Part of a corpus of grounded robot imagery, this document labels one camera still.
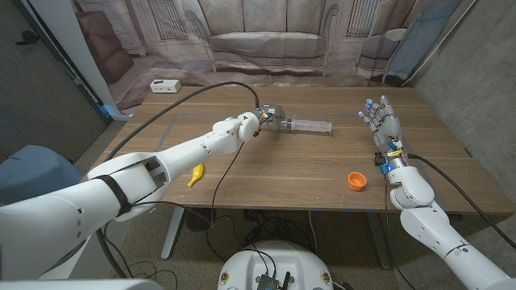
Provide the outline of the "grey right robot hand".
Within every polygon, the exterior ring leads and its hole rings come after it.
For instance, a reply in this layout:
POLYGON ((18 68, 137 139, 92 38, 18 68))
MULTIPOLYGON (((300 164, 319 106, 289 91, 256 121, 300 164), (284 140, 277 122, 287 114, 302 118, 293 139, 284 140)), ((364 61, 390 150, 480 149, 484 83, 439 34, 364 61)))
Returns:
POLYGON ((365 111, 360 111, 358 116, 373 133, 373 140, 379 150, 375 154, 374 164, 380 167, 381 172, 385 175, 396 168, 405 167, 400 122, 388 98, 382 94, 379 103, 368 98, 365 111))

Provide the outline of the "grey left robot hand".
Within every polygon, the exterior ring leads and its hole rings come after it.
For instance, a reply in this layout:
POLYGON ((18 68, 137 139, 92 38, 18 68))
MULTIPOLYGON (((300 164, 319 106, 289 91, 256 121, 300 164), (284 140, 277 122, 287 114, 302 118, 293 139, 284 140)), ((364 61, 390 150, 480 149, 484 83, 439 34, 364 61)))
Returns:
POLYGON ((287 118, 285 111, 279 105, 263 104, 259 107, 260 129, 270 131, 286 130, 287 118))

